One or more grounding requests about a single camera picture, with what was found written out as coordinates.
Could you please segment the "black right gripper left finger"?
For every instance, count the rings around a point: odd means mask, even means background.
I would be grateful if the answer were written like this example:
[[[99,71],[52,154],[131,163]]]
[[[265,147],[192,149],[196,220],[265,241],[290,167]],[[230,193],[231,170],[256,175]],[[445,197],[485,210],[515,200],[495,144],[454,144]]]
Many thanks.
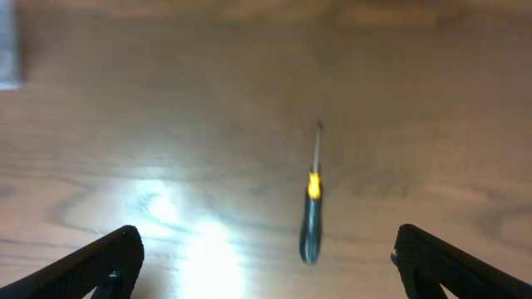
[[[138,230],[126,225],[1,288],[2,298],[129,298],[144,261]]]

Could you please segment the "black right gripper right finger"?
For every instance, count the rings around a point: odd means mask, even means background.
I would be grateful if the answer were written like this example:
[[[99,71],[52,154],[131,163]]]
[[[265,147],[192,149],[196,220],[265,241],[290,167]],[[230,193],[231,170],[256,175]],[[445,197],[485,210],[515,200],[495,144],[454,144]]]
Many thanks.
[[[392,262],[409,298],[530,298],[531,285],[412,224],[398,229]]]

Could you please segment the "yellow black screwdriver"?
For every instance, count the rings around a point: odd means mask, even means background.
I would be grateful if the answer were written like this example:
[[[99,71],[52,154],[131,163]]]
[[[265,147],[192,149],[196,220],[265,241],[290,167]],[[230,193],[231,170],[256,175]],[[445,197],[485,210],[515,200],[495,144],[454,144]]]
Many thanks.
[[[320,173],[322,131],[322,122],[318,121],[313,148],[313,163],[308,173],[308,184],[305,189],[303,221],[299,236],[299,254],[302,261],[308,265],[312,265],[318,260],[323,232],[323,186]]]

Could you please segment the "clear plastic storage container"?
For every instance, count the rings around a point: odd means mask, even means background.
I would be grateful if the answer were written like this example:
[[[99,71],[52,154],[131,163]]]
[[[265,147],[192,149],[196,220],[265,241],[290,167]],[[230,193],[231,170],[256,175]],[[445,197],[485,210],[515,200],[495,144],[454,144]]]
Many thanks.
[[[12,0],[1,0],[1,90],[16,90],[22,85],[17,39],[16,12]]]

